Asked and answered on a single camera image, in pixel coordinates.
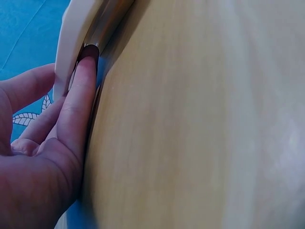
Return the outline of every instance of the white leaf pattern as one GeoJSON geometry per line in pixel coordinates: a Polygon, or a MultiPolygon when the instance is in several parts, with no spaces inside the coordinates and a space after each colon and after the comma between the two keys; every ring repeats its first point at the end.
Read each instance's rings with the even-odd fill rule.
{"type": "Polygon", "coordinates": [[[50,105],[51,105],[51,100],[49,98],[49,95],[47,94],[43,99],[41,111],[46,110],[50,105]]]}
{"type": "Polygon", "coordinates": [[[31,121],[35,120],[38,114],[35,113],[22,113],[13,117],[13,123],[28,126],[31,121]]]}

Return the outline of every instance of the blue patterned cloth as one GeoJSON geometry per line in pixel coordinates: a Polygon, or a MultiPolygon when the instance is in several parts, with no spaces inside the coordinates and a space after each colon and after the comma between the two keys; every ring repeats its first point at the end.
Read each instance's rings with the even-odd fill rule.
{"type": "MultiPolygon", "coordinates": [[[[61,18],[70,0],[0,0],[0,80],[55,61],[61,18]]],[[[51,103],[48,96],[17,112],[11,140],[51,103]]]]}

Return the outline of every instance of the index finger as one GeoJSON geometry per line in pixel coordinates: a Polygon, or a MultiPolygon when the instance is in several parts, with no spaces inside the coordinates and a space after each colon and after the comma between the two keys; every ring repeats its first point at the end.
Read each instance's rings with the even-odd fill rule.
{"type": "Polygon", "coordinates": [[[57,138],[82,160],[87,125],[95,97],[96,59],[99,51],[82,59],[57,121],[57,138]]]}
{"type": "Polygon", "coordinates": [[[15,113],[46,95],[54,79],[54,64],[47,64],[1,81],[0,89],[5,92],[15,113]]]}

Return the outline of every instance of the skin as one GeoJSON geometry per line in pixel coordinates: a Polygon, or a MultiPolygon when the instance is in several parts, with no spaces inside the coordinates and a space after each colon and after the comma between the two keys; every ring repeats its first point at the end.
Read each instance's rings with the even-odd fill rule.
{"type": "Polygon", "coordinates": [[[54,64],[0,82],[0,228],[54,228],[81,188],[96,84],[96,50],[85,50],[72,87],[10,144],[12,115],[54,84],[54,64]]]}

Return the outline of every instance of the wood grain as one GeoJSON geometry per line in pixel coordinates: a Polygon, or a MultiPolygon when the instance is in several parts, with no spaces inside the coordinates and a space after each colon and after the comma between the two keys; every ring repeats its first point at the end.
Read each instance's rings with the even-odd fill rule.
{"type": "Polygon", "coordinates": [[[303,228],[304,10],[135,3],[109,48],[85,165],[100,228],[303,228]]]}

